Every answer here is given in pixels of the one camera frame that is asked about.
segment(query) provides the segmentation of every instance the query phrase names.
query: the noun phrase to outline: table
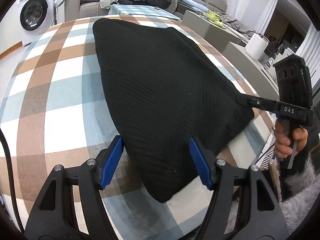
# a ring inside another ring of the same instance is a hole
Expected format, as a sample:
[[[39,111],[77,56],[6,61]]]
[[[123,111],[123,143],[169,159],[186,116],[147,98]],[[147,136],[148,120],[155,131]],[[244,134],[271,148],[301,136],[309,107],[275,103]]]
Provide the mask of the table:
[[[239,91],[254,94],[247,80],[215,48],[182,23],[145,15],[104,17],[176,28],[193,40]],[[95,158],[118,134],[104,98],[92,34],[92,25],[99,18],[65,22],[39,34],[17,65],[6,91],[0,109],[1,129],[12,155],[23,225],[56,164],[66,168],[81,165]],[[255,163],[273,123],[268,113],[256,109],[254,113],[254,120],[219,158],[243,168]],[[0,191],[14,218],[1,150]],[[179,239],[201,224],[211,196],[197,177],[171,200],[158,203],[143,187],[126,151],[111,184],[101,192],[111,223],[123,240]],[[79,228],[87,232],[77,187],[74,200]]]
[[[261,97],[279,100],[278,85],[263,65],[253,59],[244,47],[230,42],[222,54],[245,76]]]
[[[108,15],[146,15],[146,16],[159,16],[171,20],[181,22],[181,19],[172,13],[169,13],[159,7],[149,5],[122,5],[113,4],[108,12]]]
[[[228,43],[231,41],[241,44],[241,38],[228,29],[220,28],[214,23],[203,19],[194,12],[186,11],[182,23],[204,38],[220,53],[224,51]]]

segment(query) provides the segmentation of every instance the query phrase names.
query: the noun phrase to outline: paper towel roll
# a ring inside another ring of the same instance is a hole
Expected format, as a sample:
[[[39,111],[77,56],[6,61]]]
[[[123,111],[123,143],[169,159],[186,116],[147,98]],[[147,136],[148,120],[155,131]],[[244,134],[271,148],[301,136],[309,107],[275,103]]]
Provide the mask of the paper towel roll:
[[[268,43],[255,33],[245,46],[245,50],[252,58],[258,60],[267,46]]]

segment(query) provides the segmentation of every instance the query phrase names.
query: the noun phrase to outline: light blue tablecloth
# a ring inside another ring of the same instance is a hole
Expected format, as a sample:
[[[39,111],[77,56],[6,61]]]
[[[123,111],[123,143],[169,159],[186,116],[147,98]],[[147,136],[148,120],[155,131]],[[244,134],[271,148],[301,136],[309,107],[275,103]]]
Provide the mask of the light blue tablecloth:
[[[122,14],[132,14],[132,15],[147,15],[147,16],[158,16],[172,19],[181,22],[181,19],[172,13],[160,9],[159,7],[149,6],[149,5],[122,5],[113,4],[108,12],[108,15],[122,15]]]

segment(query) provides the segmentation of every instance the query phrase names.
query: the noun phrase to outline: pillow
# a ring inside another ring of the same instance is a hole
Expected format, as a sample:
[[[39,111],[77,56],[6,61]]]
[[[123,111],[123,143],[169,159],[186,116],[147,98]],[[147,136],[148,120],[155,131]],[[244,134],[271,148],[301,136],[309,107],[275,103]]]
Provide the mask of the pillow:
[[[200,3],[197,3],[193,0],[181,0],[181,1],[185,2],[186,4],[190,5],[191,7],[197,8],[205,13],[208,12],[208,10],[209,10],[206,6],[204,6]]]
[[[111,118],[146,190],[166,202],[197,176],[190,137],[218,155],[254,113],[178,30],[107,18],[92,30]]]

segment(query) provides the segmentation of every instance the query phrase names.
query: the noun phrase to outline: finger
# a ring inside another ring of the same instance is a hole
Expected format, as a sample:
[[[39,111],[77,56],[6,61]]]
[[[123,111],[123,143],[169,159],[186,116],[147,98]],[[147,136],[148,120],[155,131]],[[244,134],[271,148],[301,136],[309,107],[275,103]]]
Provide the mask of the finger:
[[[276,149],[274,150],[274,153],[275,153],[279,158],[281,158],[281,159],[285,159],[286,157],[288,157],[287,155],[279,152],[279,151],[276,150]]]
[[[278,141],[275,142],[275,150],[278,150],[279,152],[281,152],[282,154],[285,154],[285,155],[292,154],[292,149],[290,147],[285,146],[285,145],[279,143]]]
[[[298,141],[298,145],[297,145],[297,152],[300,152],[303,150],[303,148],[306,146],[307,144],[307,139],[308,138],[305,138],[305,139],[302,139],[300,141]]]
[[[287,136],[285,136],[283,133],[279,132],[278,130],[275,130],[273,134],[275,135],[276,140],[282,145],[286,145],[286,146],[290,145],[290,139]]]
[[[295,140],[306,139],[308,138],[308,131],[302,127],[299,127],[292,132],[292,137]]]
[[[278,132],[283,133],[284,132],[284,128],[283,125],[281,124],[280,120],[277,119],[276,123],[275,123],[275,128]]]

